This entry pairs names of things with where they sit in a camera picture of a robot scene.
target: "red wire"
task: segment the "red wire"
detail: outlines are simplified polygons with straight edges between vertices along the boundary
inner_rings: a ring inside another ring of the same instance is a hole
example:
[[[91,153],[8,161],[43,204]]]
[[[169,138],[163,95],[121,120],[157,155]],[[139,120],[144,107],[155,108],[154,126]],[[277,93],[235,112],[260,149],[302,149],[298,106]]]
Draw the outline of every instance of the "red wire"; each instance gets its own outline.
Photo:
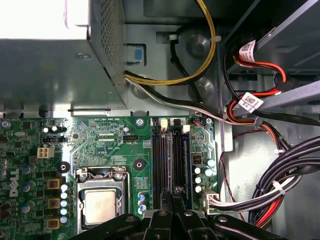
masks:
[[[271,204],[271,206],[269,207],[267,212],[263,215],[262,218],[260,218],[260,220],[255,225],[259,226],[259,225],[263,224],[264,221],[266,221],[272,215],[272,213],[277,209],[278,205],[280,204],[280,201],[281,201],[281,198],[278,198],[277,200],[275,200]]]

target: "cable tie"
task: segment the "cable tie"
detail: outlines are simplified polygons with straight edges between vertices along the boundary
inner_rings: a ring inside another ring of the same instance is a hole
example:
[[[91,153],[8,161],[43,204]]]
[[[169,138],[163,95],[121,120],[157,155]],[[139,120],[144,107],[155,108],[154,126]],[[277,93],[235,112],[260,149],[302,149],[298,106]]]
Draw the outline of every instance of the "cable tie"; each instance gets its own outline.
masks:
[[[274,152],[274,155],[279,155],[279,154],[283,154],[285,152],[285,150],[283,150],[283,149],[275,149],[275,150],[273,150],[273,152]]]
[[[282,188],[281,184],[276,181],[276,180],[273,180],[272,181],[272,185],[274,186],[274,188],[278,191],[280,191],[280,193],[284,196],[286,195],[286,191]]]
[[[212,40],[216,43],[220,42],[222,40],[221,36],[215,36],[214,38],[210,38],[209,39],[210,42],[212,42]]]
[[[255,185],[255,187],[262,193],[266,194],[267,193],[267,190],[263,189],[260,185]]]
[[[222,116],[222,118],[223,118],[224,120],[228,120],[228,115],[227,115],[226,113],[224,113],[223,116]]]

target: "yellow wire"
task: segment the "yellow wire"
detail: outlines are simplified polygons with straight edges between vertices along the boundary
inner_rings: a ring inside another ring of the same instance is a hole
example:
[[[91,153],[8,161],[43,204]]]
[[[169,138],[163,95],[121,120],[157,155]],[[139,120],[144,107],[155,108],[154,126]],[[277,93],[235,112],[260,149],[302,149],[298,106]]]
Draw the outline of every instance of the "yellow wire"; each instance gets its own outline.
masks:
[[[134,76],[125,74],[126,78],[130,79],[131,81],[133,81],[137,84],[142,84],[142,85],[149,85],[149,86],[173,85],[173,84],[182,83],[182,82],[191,80],[193,78],[196,78],[197,76],[199,76],[200,74],[202,74],[206,70],[206,68],[210,65],[210,63],[212,62],[212,59],[214,58],[214,54],[215,54],[215,50],[216,50],[216,42],[215,42],[216,31],[215,31],[215,26],[212,21],[212,18],[210,16],[210,13],[209,13],[204,1],[203,0],[196,0],[196,1],[199,4],[207,22],[208,22],[208,25],[210,28],[210,34],[211,34],[210,50],[209,50],[208,56],[206,57],[205,61],[202,64],[202,66],[191,76],[179,78],[179,79],[173,79],[173,80],[153,80],[153,79],[145,79],[143,77],[134,77]]]

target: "screw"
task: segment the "screw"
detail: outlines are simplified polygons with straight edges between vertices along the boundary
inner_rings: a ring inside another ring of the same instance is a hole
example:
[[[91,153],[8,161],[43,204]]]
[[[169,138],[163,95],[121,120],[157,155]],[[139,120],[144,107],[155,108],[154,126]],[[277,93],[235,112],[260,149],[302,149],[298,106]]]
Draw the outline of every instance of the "screw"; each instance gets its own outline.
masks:
[[[117,181],[122,181],[124,179],[124,175],[122,173],[116,173],[114,175],[114,179]]]
[[[136,121],[135,121],[135,124],[137,124],[139,127],[143,126],[145,123],[145,121],[141,118],[138,118]]]
[[[75,55],[75,57],[77,59],[91,59],[91,56],[89,54],[86,54],[86,53],[77,53]]]
[[[205,120],[205,122],[206,122],[206,124],[212,124],[212,119],[211,119],[211,118],[207,118],[207,119]]]
[[[87,180],[87,176],[86,175],[83,174],[83,175],[79,176],[79,181],[80,182],[85,182],[86,180]]]
[[[8,122],[8,121],[3,121],[3,122],[1,123],[1,126],[2,126],[4,129],[6,129],[6,128],[10,127],[10,122]]]
[[[135,220],[135,218],[133,216],[128,216],[125,221],[126,222],[133,222],[134,220]]]
[[[163,217],[163,216],[166,216],[166,215],[167,215],[166,211],[160,211],[160,212],[159,212],[159,216],[162,216],[162,217]]]
[[[192,216],[192,212],[191,211],[185,211],[184,215],[187,216],[187,217],[190,217],[190,216]]]
[[[218,218],[218,221],[221,222],[221,223],[226,223],[226,222],[228,222],[228,219],[226,217],[224,217],[224,216],[220,216]]]
[[[124,132],[124,133],[130,132],[130,128],[129,128],[128,126],[125,126],[125,127],[123,128],[123,132]]]

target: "cable label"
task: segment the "cable label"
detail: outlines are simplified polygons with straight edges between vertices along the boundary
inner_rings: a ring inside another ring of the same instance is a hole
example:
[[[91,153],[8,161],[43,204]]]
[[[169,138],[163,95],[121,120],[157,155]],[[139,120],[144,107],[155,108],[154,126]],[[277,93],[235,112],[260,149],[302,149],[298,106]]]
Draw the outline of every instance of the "cable label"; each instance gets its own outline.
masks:
[[[254,58],[254,48],[256,45],[256,40],[248,42],[246,45],[242,46],[239,50],[239,55],[247,62],[255,62]]]
[[[246,92],[238,104],[249,113],[252,113],[254,110],[257,110],[263,103],[264,101],[262,101],[261,99],[252,95],[250,92]]]

